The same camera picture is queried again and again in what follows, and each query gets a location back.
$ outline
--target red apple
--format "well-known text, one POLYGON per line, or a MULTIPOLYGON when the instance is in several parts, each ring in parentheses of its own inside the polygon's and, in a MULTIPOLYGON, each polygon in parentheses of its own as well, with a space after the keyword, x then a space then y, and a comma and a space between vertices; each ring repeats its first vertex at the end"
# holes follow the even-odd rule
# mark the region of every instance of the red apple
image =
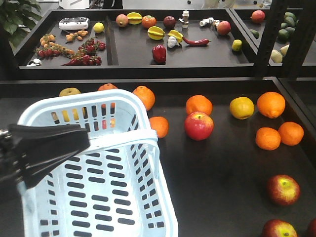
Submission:
POLYGON ((125 27, 128 25, 128 18, 124 14, 118 15, 115 21, 119 27, 125 27))
POLYGON ((256 10, 251 14, 250 19, 253 23, 260 24, 265 20, 265 13, 262 10, 256 10))
POLYGON ((288 175, 275 175, 267 182, 267 191, 270 199, 278 205, 294 204, 301 194, 299 184, 288 175))
POLYGON ((204 112, 193 112, 184 121, 184 129, 188 137, 200 141, 208 138, 213 129, 213 119, 204 112))
POLYGON ((163 25, 166 29, 172 30, 176 25, 176 19, 173 16, 166 16, 163 20, 163 25))
POLYGON ((290 223, 272 219, 265 223, 261 237, 297 237, 297 233, 290 223))
POLYGON ((228 21, 221 21, 217 25, 216 30, 218 34, 220 34, 221 36, 225 36, 231 31, 231 25, 228 21))
POLYGON ((316 218, 314 218, 308 225, 306 237, 316 236, 316 218))

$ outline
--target black tray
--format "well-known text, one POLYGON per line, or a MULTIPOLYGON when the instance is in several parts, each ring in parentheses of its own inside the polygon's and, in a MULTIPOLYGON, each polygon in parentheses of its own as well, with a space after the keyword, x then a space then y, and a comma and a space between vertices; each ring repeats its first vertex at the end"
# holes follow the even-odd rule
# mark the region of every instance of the black tray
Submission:
MULTIPOLYGON (((136 10, 51 10, 28 34, 20 47, 14 52, 19 68, 23 74, 21 79, 118 79, 118 78, 190 78, 190 77, 241 77, 250 76, 251 67, 256 55, 256 48, 248 35, 242 30, 234 16, 226 9, 203 9, 189 11, 189 27, 182 29, 177 21, 175 29, 182 32, 190 40, 208 38, 211 42, 204 47, 190 47, 181 43, 181 47, 168 49, 165 65, 157 65, 152 58, 152 48, 158 44, 166 46, 168 37, 153 40, 147 30, 139 25, 128 25, 119 28, 116 17, 136 10), (105 25, 105 34, 97 34, 105 41, 107 49, 99 52, 102 57, 101 66, 61 66, 67 58, 43 59, 41 67, 26 67, 35 57, 34 49, 39 47, 40 38, 47 33, 56 35, 56 42, 63 44, 65 32, 58 28, 58 22, 64 17, 88 17, 91 24, 87 29, 89 37, 95 36, 94 23, 100 21, 105 25), (207 17, 227 20, 232 30, 227 36, 219 36, 210 27, 199 26, 199 22, 207 17), (234 53, 231 45, 235 39, 243 41, 242 53, 234 53)), ((163 19, 172 15, 182 18, 183 10, 139 10, 142 16, 152 15, 157 18, 157 26, 163 29, 163 19)), ((82 41, 68 43, 66 46, 77 50, 82 41)))
MULTIPOLYGON (((257 48, 259 48, 260 41, 261 41, 261 36, 263 33, 263 30, 265 28, 266 21, 264 21, 261 24, 255 24, 250 20, 250 16, 252 12, 258 9, 231 9, 232 13, 240 23, 240 25, 245 29, 247 32, 248 36, 251 38, 252 42, 256 45, 257 48), (256 39, 253 34, 250 32, 249 29, 254 29, 259 32, 260 36, 258 39, 256 39)), ((264 11, 266 18, 269 16, 269 9, 261 9, 264 11)), ((300 13, 302 11, 301 8, 289 8, 287 11, 292 12, 296 15, 296 17, 299 19, 300 13)), ((289 44, 287 43, 282 43, 279 42, 278 40, 275 42, 274 49, 280 50, 283 46, 289 44)), ((273 67, 280 67, 282 63, 274 63, 272 60, 269 61, 269 64, 273 67)), ((311 75, 313 71, 310 71, 312 67, 316 67, 316 41, 313 41, 310 47, 310 50, 308 54, 306 55, 305 61, 303 63, 303 69, 301 74, 302 75, 307 75, 307 76, 314 76, 311 75)))
POLYGON ((296 80, 281 79, 281 81, 311 124, 316 128, 316 79, 297 78, 296 80))
MULTIPOLYGON (((156 94, 156 103, 148 116, 164 116, 169 120, 169 134, 160 139, 158 145, 178 219, 179 237, 259 237, 264 223, 273 218, 290 222, 298 234, 304 236, 308 223, 315 218, 316 131, 276 78, 118 79, 106 82, 128 91, 146 85, 156 94), (246 120, 232 117, 229 112, 232 99, 248 96, 256 103, 267 91, 276 91, 285 97, 286 109, 281 117, 266 118, 257 109, 246 120), (184 132, 185 103, 195 94, 207 96, 214 104, 211 114, 214 131, 207 140, 200 142, 189 139, 184 132), (284 121, 295 121, 303 126, 305 135, 299 145, 281 144, 274 151, 256 146, 258 128, 277 129, 284 121), (301 185, 301 197, 293 206, 279 207, 268 200, 266 180, 276 174, 288 174, 301 185)), ((57 96, 66 87, 89 92, 96 91, 103 83, 103 80, 2 82, 0 108, 6 113, 0 117, 0 124, 17 122, 30 104, 57 96)), ((1 194, 4 199, 9 191, 1 194)), ((0 205, 1 236, 14 233, 22 237, 20 209, 10 212, 15 222, 5 221, 7 215, 4 213, 12 203, 21 205, 18 197, 0 205)))

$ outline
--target avocado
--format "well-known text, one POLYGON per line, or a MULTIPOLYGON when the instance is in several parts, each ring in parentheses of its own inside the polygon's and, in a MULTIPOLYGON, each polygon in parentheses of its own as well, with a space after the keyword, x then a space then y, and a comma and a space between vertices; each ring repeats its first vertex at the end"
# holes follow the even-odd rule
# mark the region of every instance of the avocado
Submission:
POLYGON ((293 28, 293 27, 286 27, 285 30, 290 33, 290 37, 292 37, 292 35, 295 32, 295 28, 293 28))
POLYGON ((284 14, 284 18, 286 18, 286 17, 292 17, 293 18, 293 20, 294 21, 296 21, 296 16, 292 13, 292 12, 286 12, 285 14, 284 14))
POLYGON ((295 27, 295 21, 292 17, 290 16, 287 16, 285 19, 284 19, 284 22, 288 24, 289 27, 295 27))
POLYGON ((288 24, 286 22, 282 22, 281 29, 285 29, 286 27, 288 27, 288 24))
POLYGON ((254 30, 254 29, 249 29, 250 30, 250 32, 253 34, 253 36, 256 38, 256 39, 258 39, 259 38, 259 32, 257 32, 256 30, 254 30))
POLYGON ((287 31, 286 29, 281 29, 278 31, 278 36, 277 38, 281 41, 281 42, 287 42, 288 39, 290 38, 290 32, 287 31))

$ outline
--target plastic basket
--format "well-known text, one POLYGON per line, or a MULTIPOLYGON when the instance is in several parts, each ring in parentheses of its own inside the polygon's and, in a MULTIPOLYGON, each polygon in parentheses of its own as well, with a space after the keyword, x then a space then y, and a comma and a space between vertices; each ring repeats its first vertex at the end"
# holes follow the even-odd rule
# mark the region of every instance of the plastic basket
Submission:
POLYGON ((90 140, 22 194, 25 237, 178 236, 157 135, 137 96, 114 89, 45 99, 18 123, 80 124, 90 140))

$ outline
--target small orange fruit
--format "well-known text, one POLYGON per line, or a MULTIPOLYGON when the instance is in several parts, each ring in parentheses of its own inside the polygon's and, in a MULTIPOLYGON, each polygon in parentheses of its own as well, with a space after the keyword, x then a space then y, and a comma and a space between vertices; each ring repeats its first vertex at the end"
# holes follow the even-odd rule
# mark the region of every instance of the small orange fruit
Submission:
POLYGON ((98 88, 98 91, 100 91, 100 90, 110 90, 110 89, 117 89, 117 87, 115 85, 113 85, 112 83, 107 83, 107 84, 104 84, 104 85, 100 86, 98 88))
POLYGON ((146 111, 150 110, 155 103, 155 94, 144 85, 138 86, 133 94, 137 95, 137 97, 143 102, 145 105, 146 111))
POLYGON ((169 122, 165 117, 151 117, 149 123, 151 128, 156 130, 158 138, 163 138, 168 134, 169 122))
POLYGON ((196 111, 204 112, 210 116, 213 111, 212 102, 203 95, 190 97, 186 102, 186 112, 189 115, 196 111))
POLYGON ((303 128, 295 122, 283 123, 278 132, 281 136, 281 142, 289 146, 299 144, 304 136, 303 128))
POLYGON ((256 144, 264 150, 273 151, 280 146, 281 136, 270 127, 261 127, 256 134, 256 144))
POLYGON ((266 92, 257 100, 259 112, 268 118, 279 117, 285 109, 285 99, 277 92, 266 92))

